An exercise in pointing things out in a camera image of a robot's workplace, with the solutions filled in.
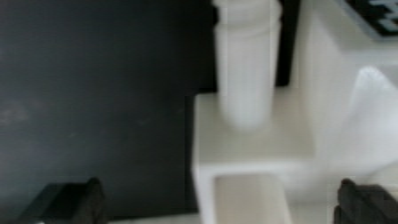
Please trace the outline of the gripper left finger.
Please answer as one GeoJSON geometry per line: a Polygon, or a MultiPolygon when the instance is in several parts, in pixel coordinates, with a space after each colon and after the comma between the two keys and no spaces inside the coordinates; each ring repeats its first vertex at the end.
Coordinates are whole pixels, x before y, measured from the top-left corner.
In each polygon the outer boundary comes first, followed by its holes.
{"type": "Polygon", "coordinates": [[[106,224],[106,203],[97,178],[81,183],[49,183],[13,224],[106,224]]]}

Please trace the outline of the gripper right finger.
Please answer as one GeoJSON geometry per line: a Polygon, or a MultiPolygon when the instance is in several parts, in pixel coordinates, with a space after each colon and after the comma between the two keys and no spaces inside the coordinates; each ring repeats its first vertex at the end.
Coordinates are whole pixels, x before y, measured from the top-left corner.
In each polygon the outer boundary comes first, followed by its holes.
{"type": "Polygon", "coordinates": [[[398,200],[379,185],[340,180],[332,224],[398,224],[398,200]]]}

